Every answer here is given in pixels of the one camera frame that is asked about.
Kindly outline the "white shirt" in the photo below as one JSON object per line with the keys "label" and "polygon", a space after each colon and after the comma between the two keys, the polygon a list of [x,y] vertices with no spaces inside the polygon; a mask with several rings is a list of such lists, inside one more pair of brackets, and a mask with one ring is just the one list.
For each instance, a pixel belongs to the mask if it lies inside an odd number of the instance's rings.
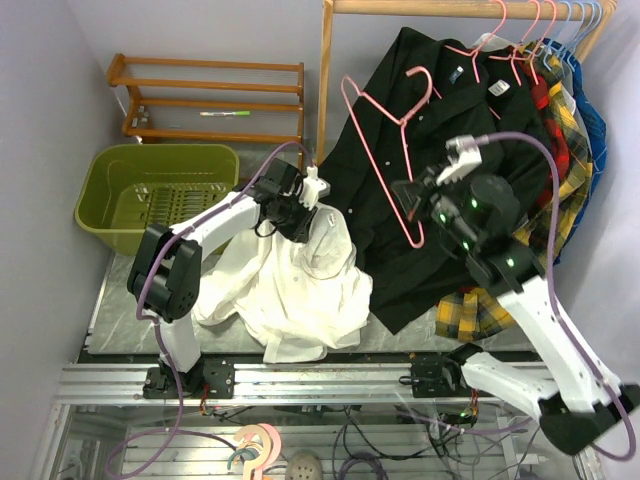
{"label": "white shirt", "polygon": [[342,213],[328,205],[319,205],[305,243],[269,223],[245,230],[202,276],[191,317],[213,326],[239,315],[269,364],[321,360],[359,345],[368,323],[373,281],[356,253]]}

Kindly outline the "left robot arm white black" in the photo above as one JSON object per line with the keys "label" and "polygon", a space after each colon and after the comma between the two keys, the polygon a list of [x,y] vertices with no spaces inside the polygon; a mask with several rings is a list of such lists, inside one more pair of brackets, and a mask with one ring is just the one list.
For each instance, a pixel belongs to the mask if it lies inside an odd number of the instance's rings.
{"label": "left robot arm white black", "polygon": [[317,204],[329,192],[316,167],[302,173],[274,159],[261,175],[195,217],[171,227],[147,227],[127,290],[137,301],[136,316],[154,325],[161,361],[173,366],[168,384],[178,395],[192,397],[204,383],[203,371],[195,366],[201,351],[190,318],[203,261],[236,234],[265,221],[285,239],[307,242]]}

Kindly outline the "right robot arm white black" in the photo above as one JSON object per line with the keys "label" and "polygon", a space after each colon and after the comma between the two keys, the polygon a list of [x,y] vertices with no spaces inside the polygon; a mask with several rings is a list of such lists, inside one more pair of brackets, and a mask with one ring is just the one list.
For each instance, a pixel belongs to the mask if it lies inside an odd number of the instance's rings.
{"label": "right robot arm white black", "polygon": [[639,387],[624,384],[596,358],[566,317],[551,275],[511,237],[520,203],[509,183],[477,175],[461,198],[427,176],[397,181],[392,191],[409,221],[431,219],[462,249],[473,280],[528,337],[551,377],[541,380],[467,343],[446,355],[442,387],[459,396],[484,391],[534,419],[547,440],[575,456],[639,406]]}

